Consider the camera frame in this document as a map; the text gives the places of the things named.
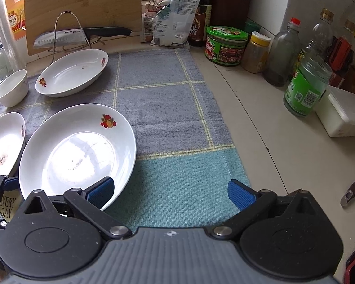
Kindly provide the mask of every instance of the oval plate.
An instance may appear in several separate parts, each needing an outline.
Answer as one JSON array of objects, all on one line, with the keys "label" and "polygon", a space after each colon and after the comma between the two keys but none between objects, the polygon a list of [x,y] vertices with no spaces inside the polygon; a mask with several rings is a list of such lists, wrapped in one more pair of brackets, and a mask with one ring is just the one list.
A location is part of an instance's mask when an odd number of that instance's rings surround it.
[{"label": "oval plate", "polygon": [[0,117],[0,175],[11,176],[18,168],[25,142],[25,120],[12,112]]},{"label": "oval plate", "polygon": [[108,54],[99,49],[70,53],[56,60],[40,74],[35,89],[50,97],[64,97],[80,92],[101,75],[108,59]]},{"label": "oval plate", "polygon": [[20,189],[24,198],[34,189],[63,195],[110,176],[114,195],[105,210],[128,183],[136,154],[134,132],[122,114],[101,104],[69,107],[46,120],[25,146]]}]

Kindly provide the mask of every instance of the orange plastic jug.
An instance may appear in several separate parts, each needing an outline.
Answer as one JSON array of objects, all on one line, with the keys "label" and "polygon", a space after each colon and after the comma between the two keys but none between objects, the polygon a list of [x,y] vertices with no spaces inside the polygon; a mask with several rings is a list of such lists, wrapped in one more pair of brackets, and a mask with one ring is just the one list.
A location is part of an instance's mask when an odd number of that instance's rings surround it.
[{"label": "orange plastic jug", "polygon": [[25,27],[25,14],[24,0],[5,0],[5,5],[8,11],[9,24],[12,28],[14,34],[14,39],[20,39],[25,36],[25,30],[21,28],[20,16],[22,21],[22,26]]}]

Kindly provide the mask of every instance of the soy sauce bottle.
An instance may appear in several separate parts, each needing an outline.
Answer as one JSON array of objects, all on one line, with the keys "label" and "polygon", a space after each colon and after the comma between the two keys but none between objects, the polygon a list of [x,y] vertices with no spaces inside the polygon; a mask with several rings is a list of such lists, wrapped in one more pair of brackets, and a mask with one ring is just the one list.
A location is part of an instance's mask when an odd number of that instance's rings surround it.
[{"label": "soy sauce bottle", "polygon": [[193,19],[191,31],[188,36],[188,42],[191,46],[205,46],[206,28],[209,26],[211,13],[211,1],[200,0],[195,18]]}]

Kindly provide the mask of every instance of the white tile countertop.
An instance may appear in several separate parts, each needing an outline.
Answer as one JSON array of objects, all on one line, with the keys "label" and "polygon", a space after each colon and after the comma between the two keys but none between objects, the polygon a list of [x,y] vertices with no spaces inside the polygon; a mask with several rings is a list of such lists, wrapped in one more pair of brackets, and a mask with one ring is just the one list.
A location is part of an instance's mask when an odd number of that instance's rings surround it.
[{"label": "white tile countertop", "polygon": [[[111,53],[160,47],[129,37],[95,48]],[[215,65],[202,48],[191,48],[191,54],[216,98],[252,187],[278,195],[309,190],[330,218],[344,245],[335,274],[342,282],[345,261],[355,249],[355,200],[346,209],[340,205],[355,180],[355,137],[330,138],[315,113],[304,119],[293,116],[283,104],[284,89],[261,75]],[[50,62],[47,56],[28,64],[29,76]]]}]

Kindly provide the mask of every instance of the metal screw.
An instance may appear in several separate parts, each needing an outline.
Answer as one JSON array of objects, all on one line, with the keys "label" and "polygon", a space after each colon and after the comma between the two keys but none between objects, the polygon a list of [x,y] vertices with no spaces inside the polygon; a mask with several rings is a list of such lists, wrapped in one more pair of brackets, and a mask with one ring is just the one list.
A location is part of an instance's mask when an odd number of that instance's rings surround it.
[{"label": "metal screw", "polygon": [[114,236],[125,235],[128,232],[128,228],[123,225],[116,225],[112,227],[109,231]]},{"label": "metal screw", "polygon": [[233,232],[233,230],[228,226],[218,226],[214,228],[213,233],[217,236],[228,236]]}]

